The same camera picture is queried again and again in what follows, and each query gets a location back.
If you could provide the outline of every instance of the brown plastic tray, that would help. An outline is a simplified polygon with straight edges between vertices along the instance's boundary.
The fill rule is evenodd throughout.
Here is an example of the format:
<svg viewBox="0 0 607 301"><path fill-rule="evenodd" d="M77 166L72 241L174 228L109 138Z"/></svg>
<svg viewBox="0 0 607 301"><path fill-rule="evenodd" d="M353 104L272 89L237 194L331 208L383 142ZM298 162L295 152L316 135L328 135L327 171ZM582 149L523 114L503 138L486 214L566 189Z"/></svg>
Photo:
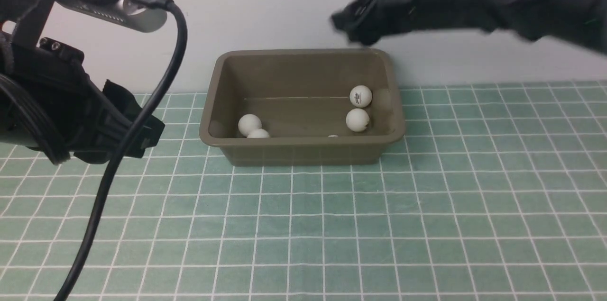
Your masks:
<svg viewBox="0 0 607 301"><path fill-rule="evenodd" d="M371 124L362 133L345 124L356 85L373 91L365 108ZM240 134L238 121L248 113L271 138ZM371 49L226 53L215 65L200 122L200 139L236 166L372 164L404 133L391 61Z"/></svg>

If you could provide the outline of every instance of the white wall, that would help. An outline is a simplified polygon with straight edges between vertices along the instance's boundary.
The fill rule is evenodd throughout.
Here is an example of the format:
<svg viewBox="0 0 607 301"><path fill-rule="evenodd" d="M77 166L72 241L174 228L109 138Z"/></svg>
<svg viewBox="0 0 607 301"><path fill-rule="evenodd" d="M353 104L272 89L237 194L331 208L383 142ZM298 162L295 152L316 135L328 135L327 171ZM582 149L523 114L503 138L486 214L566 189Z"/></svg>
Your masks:
<svg viewBox="0 0 607 301"><path fill-rule="evenodd" d="M173 91L206 91L215 59L230 50L336 48L330 14L351 0L175 0L186 12L190 42ZM56 7L45 36L82 49L85 68L136 92L151 91L173 50L175 25L149 35ZM529 45L512 35L425 33L382 40L401 84L607 78L607 60L542 40Z"/></svg>

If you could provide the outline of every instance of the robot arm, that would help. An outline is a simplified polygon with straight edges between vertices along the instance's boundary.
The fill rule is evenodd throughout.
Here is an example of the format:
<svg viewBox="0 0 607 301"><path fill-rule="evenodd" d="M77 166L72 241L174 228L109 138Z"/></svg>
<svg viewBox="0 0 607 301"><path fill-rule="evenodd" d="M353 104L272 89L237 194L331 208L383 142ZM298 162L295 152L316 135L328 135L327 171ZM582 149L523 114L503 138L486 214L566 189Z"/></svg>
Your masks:
<svg viewBox="0 0 607 301"><path fill-rule="evenodd" d="M148 33L167 20L166 9L154 5L163 1L169 0L0 0L0 23L16 24L12 33L0 32L0 143L39 150L54 164L70 152L90 164L108 162L141 107L116 83L97 89L83 69L84 53L40 39L44 25L56 2ZM141 158L164 127L147 119L125 155Z"/></svg>
<svg viewBox="0 0 607 301"><path fill-rule="evenodd" d="M355 0L331 16L364 46L414 31L511 30L535 42L552 36L607 55L607 0Z"/></svg>

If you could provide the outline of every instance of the cutting mat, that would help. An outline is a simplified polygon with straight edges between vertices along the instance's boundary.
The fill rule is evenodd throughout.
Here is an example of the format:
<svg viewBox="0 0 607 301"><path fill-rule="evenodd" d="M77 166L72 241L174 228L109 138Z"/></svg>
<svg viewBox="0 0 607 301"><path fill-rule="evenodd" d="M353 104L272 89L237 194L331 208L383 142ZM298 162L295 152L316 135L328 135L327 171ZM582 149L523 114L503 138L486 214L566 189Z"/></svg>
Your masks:
<svg viewBox="0 0 607 301"><path fill-rule="evenodd" d="M199 141L205 94L169 95L72 299L607 300L605 83L401 94L376 165L264 169ZM0 301L52 299L103 168L0 145Z"/></svg>

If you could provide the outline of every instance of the ping pong ball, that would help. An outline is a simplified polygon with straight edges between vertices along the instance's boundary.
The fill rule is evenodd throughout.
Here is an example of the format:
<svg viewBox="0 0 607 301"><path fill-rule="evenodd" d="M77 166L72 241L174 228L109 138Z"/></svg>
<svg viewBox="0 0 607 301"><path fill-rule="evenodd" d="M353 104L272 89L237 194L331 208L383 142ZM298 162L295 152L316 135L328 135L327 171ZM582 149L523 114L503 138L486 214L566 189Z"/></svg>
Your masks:
<svg viewBox="0 0 607 301"><path fill-rule="evenodd" d="M364 85L358 85L349 92L349 101L357 108L366 108L367 105L371 104L372 99L371 89Z"/></svg>
<svg viewBox="0 0 607 301"><path fill-rule="evenodd" d="M352 109L345 117L345 124L356 133L364 132L367 129L370 118L364 109Z"/></svg>
<svg viewBox="0 0 607 301"><path fill-rule="evenodd" d="M252 131L261 129L262 121L252 114L247 114L240 118L238 121L238 130L240 133L246 137L249 137Z"/></svg>
<svg viewBox="0 0 607 301"><path fill-rule="evenodd" d="M269 137L269 133L263 129L253 130L247 138L249 139L263 139Z"/></svg>

